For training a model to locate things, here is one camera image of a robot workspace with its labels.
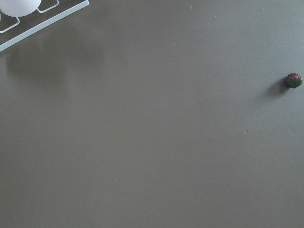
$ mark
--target dish rack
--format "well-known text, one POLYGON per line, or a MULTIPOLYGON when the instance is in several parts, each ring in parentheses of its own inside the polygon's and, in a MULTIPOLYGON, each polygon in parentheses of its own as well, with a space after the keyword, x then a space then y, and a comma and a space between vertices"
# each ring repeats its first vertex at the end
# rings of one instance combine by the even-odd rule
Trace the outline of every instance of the dish rack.
POLYGON ((0 52, 89 4, 89 0, 42 0, 33 13, 9 17, 0 13, 0 52))

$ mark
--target red strawberry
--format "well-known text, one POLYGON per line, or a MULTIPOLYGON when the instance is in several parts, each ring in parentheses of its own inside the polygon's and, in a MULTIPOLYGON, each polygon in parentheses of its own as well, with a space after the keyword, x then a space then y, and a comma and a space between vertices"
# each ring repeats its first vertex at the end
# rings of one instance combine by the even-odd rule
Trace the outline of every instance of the red strawberry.
POLYGON ((288 88, 297 88, 302 84, 302 76, 296 73, 291 73, 286 77, 286 86, 288 88))

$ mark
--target gray surface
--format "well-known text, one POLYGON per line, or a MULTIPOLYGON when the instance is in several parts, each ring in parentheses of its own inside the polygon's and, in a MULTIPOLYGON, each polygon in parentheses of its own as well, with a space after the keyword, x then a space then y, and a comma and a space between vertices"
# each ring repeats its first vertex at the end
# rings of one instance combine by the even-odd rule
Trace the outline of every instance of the gray surface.
POLYGON ((303 10, 91 0, 0 53, 0 227, 304 227, 303 10))

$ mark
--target white metal bar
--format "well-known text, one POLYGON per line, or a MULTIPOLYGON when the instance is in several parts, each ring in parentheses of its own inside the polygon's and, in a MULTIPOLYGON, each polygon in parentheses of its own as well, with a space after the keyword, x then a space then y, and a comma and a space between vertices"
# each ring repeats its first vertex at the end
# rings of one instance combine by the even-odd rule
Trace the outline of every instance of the white metal bar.
POLYGON ((17 35, 16 37, 8 40, 7 42, 3 43, 0 45, 0 51, 3 51, 5 49, 7 49, 8 47, 16 44, 17 42, 23 40, 24 38, 34 34, 35 32, 38 32, 39 30, 45 28, 46 26, 49 26, 51 24, 53 24, 54 22, 70 15, 71 13, 74 13, 80 9, 82 9, 83 7, 89 5, 89 0, 85 0, 53 17, 51 17, 50 19, 46 20, 46 21, 43 21, 42 23, 30 28, 29 30, 17 35))
POLYGON ((6 29, 4 29, 4 30, 0 31, 0 33, 4 33, 4 32, 6 32, 6 31, 8 31, 8 30, 12 29, 13 27, 17 26, 18 24, 20 24, 20 20, 19 20, 19 18, 18 18, 18 17, 16 17, 16 19, 17 19, 17 22, 16 22, 15 24, 13 24, 12 26, 9 26, 8 28, 6 28, 6 29))
POLYGON ((57 3, 56 3, 54 6, 51 6, 51 7, 47 8, 47 9, 45 9, 45 10, 39 10, 39 8, 37 8, 37 11, 38 11, 39 13, 45 13, 45 12, 47 12, 47 11, 49 11, 49 10, 55 8, 55 7, 58 6, 58 5, 59 5, 59 0, 57 0, 57 3))

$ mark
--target white bowl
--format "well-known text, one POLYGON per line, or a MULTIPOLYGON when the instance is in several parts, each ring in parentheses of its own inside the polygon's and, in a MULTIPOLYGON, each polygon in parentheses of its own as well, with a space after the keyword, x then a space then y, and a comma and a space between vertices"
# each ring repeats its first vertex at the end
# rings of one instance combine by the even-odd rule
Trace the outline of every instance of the white bowl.
POLYGON ((41 0, 0 0, 0 11, 11 17, 22 17, 34 12, 41 0))

